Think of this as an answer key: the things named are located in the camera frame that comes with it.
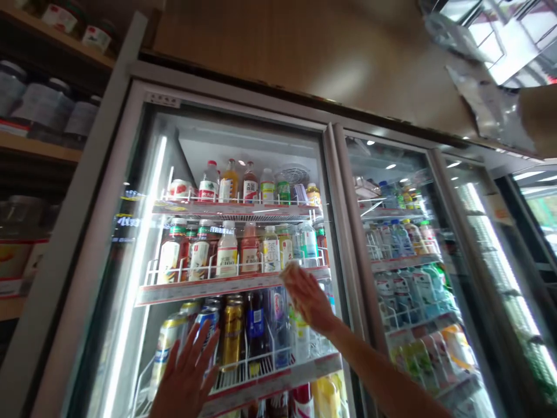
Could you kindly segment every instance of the orange juice bottle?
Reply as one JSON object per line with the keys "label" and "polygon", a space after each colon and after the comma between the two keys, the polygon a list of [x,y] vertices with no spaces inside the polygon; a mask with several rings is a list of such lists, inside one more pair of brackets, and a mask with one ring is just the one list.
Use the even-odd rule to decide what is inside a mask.
{"label": "orange juice bottle", "polygon": [[236,173],[236,161],[228,160],[226,171],[220,178],[219,202],[225,203],[238,199],[238,173]]}

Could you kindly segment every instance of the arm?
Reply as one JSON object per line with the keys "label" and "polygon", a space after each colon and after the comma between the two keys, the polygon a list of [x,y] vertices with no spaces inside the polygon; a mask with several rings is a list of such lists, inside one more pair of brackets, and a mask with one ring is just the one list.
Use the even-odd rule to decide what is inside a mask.
{"label": "arm", "polygon": [[335,345],[389,418],[451,416],[421,386],[396,370],[333,314],[327,296],[311,274],[289,264],[283,280],[295,309],[309,326]]}

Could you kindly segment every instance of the human hand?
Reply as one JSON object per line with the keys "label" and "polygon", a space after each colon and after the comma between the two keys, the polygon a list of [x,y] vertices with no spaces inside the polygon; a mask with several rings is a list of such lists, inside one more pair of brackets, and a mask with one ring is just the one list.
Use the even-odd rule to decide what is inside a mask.
{"label": "human hand", "polygon": [[295,262],[290,262],[281,273],[286,290],[296,311],[315,331],[327,336],[334,330],[338,318],[332,312],[329,299],[317,280]]}
{"label": "human hand", "polygon": [[206,321],[201,330],[198,323],[191,328],[178,362],[176,357],[180,342],[177,341],[172,347],[149,418],[196,418],[201,412],[219,371],[218,366],[213,366],[203,380],[219,341],[217,330],[203,349],[210,325]]}

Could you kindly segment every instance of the wooden shelf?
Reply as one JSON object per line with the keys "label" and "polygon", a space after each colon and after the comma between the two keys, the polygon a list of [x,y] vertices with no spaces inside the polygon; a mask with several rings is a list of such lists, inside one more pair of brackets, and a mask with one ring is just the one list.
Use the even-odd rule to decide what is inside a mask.
{"label": "wooden shelf", "polygon": [[0,321],[19,318],[26,301],[24,297],[0,299]]}
{"label": "wooden shelf", "polygon": [[43,35],[43,37],[50,40],[51,43],[56,44],[87,61],[97,64],[100,67],[104,67],[110,71],[114,68],[114,60],[112,58],[102,55],[93,48],[83,45],[77,39],[72,38],[58,29],[48,26],[42,20],[29,15],[23,10],[16,9],[12,5],[0,6],[0,19],[9,20],[18,26],[24,26],[28,31]]}
{"label": "wooden shelf", "polygon": [[22,136],[0,131],[0,148],[31,154],[34,156],[54,158],[56,160],[78,163],[82,151],[65,148],[63,146],[41,142],[36,139],[28,139]]}

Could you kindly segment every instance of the gold can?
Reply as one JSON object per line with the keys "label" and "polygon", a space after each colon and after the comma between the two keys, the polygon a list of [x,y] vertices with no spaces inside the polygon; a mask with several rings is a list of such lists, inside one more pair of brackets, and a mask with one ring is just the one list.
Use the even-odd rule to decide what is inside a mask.
{"label": "gold can", "polygon": [[[240,300],[230,300],[225,308],[225,337],[222,348],[222,364],[240,361],[242,331],[244,330],[244,307]],[[224,367],[225,372],[236,370],[238,364]]]}

